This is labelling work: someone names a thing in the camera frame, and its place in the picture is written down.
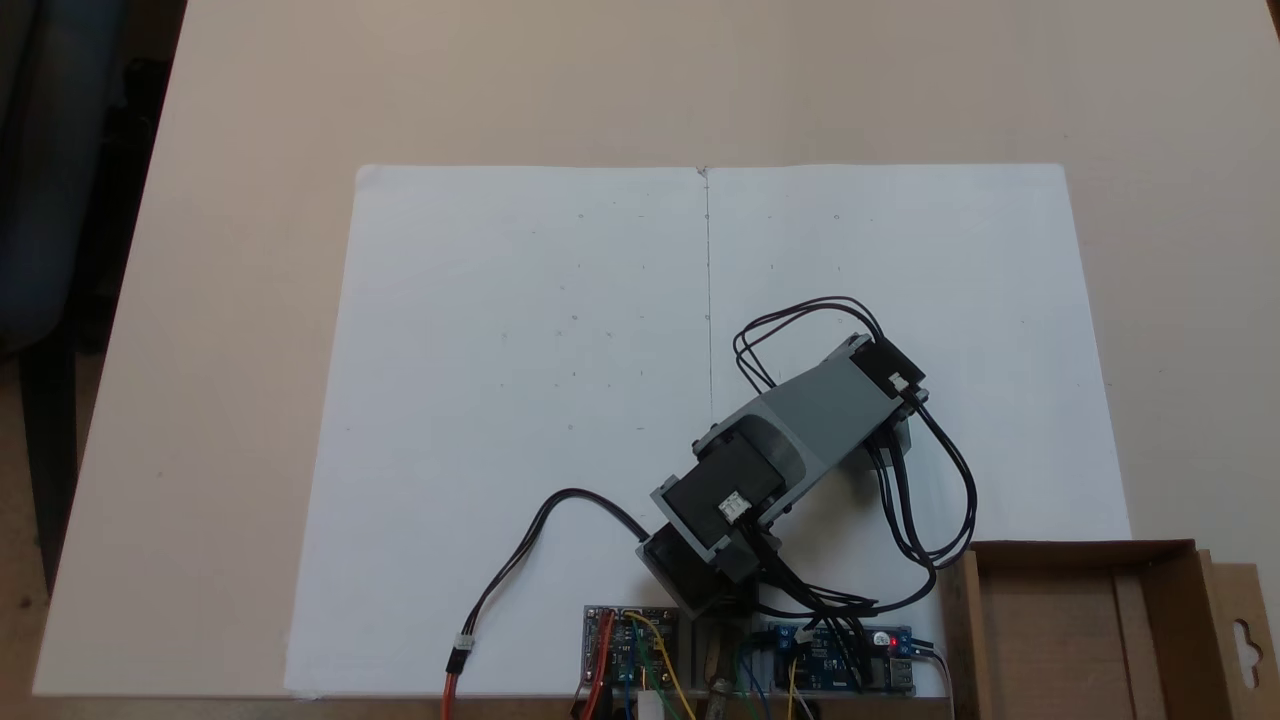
brown cardboard box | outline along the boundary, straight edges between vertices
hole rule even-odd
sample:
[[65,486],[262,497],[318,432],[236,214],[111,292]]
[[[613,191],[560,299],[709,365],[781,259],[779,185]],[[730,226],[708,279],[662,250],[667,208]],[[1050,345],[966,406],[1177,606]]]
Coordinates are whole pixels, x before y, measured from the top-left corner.
[[1257,569],[1193,541],[975,542],[940,587],[956,717],[1280,716]]

blue circuit board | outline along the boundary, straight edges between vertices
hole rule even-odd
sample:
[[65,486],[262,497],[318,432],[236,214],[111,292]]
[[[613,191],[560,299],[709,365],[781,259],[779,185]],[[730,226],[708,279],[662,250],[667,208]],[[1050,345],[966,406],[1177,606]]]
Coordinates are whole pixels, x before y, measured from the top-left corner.
[[911,674],[911,657],[915,646],[911,641],[911,628],[868,625],[867,643],[872,648],[872,676],[864,687],[845,666],[831,630],[823,625],[813,629],[813,639],[796,642],[796,632],[803,625],[771,624],[769,630],[777,637],[777,650],[773,652],[773,685],[786,691],[791,682],[791,665],[795,664],[796,689],[800,692],[861,692],[886,694],[913,694],[915,680]]

red wire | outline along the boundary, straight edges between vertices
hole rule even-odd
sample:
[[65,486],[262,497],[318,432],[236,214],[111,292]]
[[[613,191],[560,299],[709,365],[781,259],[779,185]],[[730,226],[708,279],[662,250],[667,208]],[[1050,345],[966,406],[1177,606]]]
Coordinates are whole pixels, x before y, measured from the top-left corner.
[[605,610],[607,618],[600,619],[600,647],[595,655],[595,682],[591,683],[591,694],[586,696],[586,707],[579,720],[591,720],[595,712],[595,703],[600,700],[600,687],[604,684],[604,665],[609,659],[609,638],[613,637],[613,611]]
[[444,676],[444,698],[440,701],[440,720],[453,717],[453,694],[458,689],[458,676],[449,673]]

white paper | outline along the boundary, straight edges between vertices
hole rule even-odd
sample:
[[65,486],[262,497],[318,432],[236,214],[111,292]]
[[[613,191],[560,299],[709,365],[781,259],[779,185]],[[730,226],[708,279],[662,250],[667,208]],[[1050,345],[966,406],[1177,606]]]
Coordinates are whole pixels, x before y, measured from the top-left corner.
[[[710,424],[691,168],[361,170],[285,687],[439,693],[538,506],[649,492]],[[463,694],[572,693],[586,603],[669,602],[636,539],[561,505],[483,615]]]
[[[867,302],[928,374],[979,538],[1129,537],[1059,167],[365,168],[285,687],[438,694],[541,501],[585,487],[660,527],[649,492],[751,396],[731,337],[818,295]],[[781,380],[855,331],[805,318],[760,355]],[[961,486],[911,430],[937,544]],[[776,530],[814,583],[891,601],[923,578],[868,478],[828,477]],[[571,694],[584,605],[671,603],[635,546],[594,506],[557,509],[481,616],[460,694]],[[878,621],[942,638],[936,597]],[[945,694],[923,666],[918,683]]]
[[636,693],[636,720],[662,720],[662,700],[658,691],[640,691]]
[[[731,350],[746,323],[850,295],[927,374],[928,407],[977,478],[977,539],[1130,537],[1061,167],[717,169],[709,186],[713,416],[754,395]],[[758,355],[782,382],[854,332],[867,331],[819,313]],[[910,430],[916,525],[940,547],[963,486],[924,424]],[[774,532],[813,583],[890,602],[925,579],[893,546],[872,477],[828,475]],[[936,594],[873,623],[943,635]],[[919,682],[945,694],[934,674]]]

beige table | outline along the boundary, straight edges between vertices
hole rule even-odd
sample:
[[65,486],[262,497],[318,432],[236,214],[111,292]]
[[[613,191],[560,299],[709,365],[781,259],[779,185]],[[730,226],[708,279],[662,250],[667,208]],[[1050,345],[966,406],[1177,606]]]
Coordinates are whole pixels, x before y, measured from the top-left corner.
[[366,163],[1062,161],[1135,534],[1277,612],[1277,118],[1265,0],[193,0],[36,691],[283,692]]

